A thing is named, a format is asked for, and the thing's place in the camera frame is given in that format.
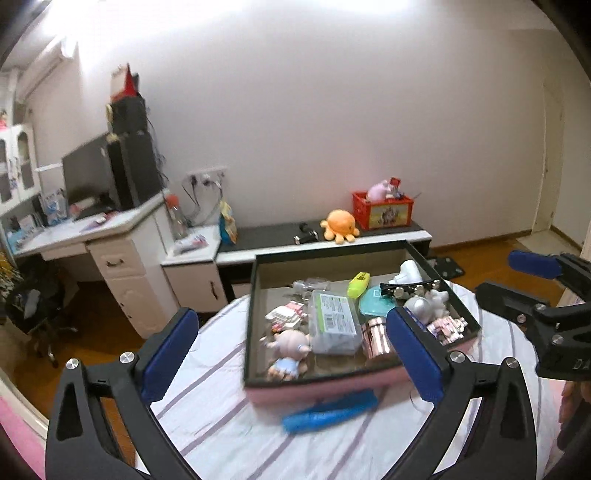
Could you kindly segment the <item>person right hand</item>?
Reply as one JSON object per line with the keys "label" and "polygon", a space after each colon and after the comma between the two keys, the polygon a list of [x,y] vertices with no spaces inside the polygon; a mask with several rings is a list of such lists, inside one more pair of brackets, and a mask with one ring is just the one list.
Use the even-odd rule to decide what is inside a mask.
{"label": "person right hand", "polygon": [[576,412],[579,403],[591,403],[591,383],[567,381],[561,393],[559,423],[565,427]]}

